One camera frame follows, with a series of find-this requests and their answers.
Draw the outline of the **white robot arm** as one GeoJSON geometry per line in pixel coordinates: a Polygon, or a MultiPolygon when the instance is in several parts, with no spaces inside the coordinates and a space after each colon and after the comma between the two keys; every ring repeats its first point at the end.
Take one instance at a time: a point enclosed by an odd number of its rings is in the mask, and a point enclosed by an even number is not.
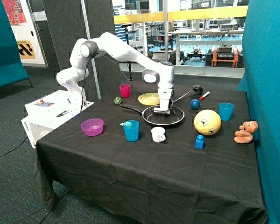
{"type": "Polygon", "coordinates": [[[119,62],[136,62],[145,67],[142,72],[144,82],[158,85],[159,106],[154,112],[170,114],[174,92],[173,64],[168,61],[157,63],[108,32],[90,40],[78,39],[70,56],[71,67],[58,72],[57,81],[70,93],[71,103],[84,103],[84,90],[77,83],[88,76],[88,62],[102,52],[119,62]]]}

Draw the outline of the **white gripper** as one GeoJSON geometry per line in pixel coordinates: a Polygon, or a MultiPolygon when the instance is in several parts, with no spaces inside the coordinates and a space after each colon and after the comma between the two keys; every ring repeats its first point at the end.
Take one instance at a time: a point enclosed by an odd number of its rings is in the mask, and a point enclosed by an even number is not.
{"type": "Polygon", "coordinates": [[[155,112],[167,112],[169,110],[169,102],[172,98],[173,89],[158,89],[159,106],[154,108],[155,112]]]}

